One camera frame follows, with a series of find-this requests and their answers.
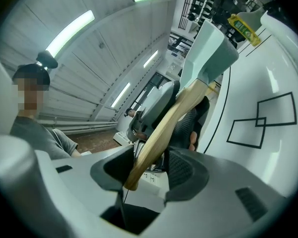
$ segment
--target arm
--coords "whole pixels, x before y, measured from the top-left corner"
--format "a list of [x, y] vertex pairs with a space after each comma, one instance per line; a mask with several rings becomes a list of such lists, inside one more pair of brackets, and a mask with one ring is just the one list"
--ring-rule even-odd
[[147, 140], [148, 139], [148, 137], [142, 132], [137, 132], [135, 136], [139, 139], [142, 139], [142, 140]]
[[76, 158], [76, 157], [80, 157], [80, 156], [81, 156], [81, 154], [79, 153], [79, 151], [77, 151], [76, 149], [74, 149], [74, 151], [72, 152], [71, 157]]

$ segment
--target ceiling panel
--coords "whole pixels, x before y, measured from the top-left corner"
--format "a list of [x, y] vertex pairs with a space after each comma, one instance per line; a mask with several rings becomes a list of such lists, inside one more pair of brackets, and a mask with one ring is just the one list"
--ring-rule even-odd
[[[9, 74], [18, 65], [35, 62], [37, 54], [86, 11], [91, 9], [95, 16], [89, 27], [109, 15], [113, 18], [86, 38], [74, 40], [71, 51], [60, 51], [61, 56], [66, 55], [52, 79], [41, 118], [88, 120], [106, 93], [122, 80], [123, 72], [167, 32], [167, 1], [114, 15], [133, 5], [132, 0], [22, 0], [13, 9], [0, 34], [0, 60]], [[98, 119], [111, 120], [114, 115], [115, 110], [105, 107]]]
[[155, 40], [166, 31], [166, 15], [168, 3], [154, 3], [152, 6], [152, 39]]

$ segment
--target gray t-shirt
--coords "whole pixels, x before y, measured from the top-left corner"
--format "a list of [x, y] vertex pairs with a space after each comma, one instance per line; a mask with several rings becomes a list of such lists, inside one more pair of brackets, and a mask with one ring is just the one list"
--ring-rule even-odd
[[24, 139], [34, 150], [47, 152], [51, 160], [69, 158], [78, 146], [59, 129], [47, 129], [26, 117], [16, 117], [10, 135]]

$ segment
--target brown floor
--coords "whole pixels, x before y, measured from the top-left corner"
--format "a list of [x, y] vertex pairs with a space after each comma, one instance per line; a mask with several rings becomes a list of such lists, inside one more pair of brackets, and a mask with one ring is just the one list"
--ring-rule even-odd
[[86, 151], [97, 153], [120, 146], [120, 144], [113, 139], [116, 132], [117, 130], [111, 129], [94, 133], [73, 134], [68, 135], [68, 137], [78, 144], [77, 150], [80, 153]]

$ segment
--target axe head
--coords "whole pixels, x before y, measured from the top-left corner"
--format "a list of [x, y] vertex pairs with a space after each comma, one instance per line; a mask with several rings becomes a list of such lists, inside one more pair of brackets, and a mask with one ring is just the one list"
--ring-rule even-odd
[[212, 23], [205, 20], [186, 56], [180, 90], [199, 79], [212, 83], [238, 59], [238, 52], [228, 38]]

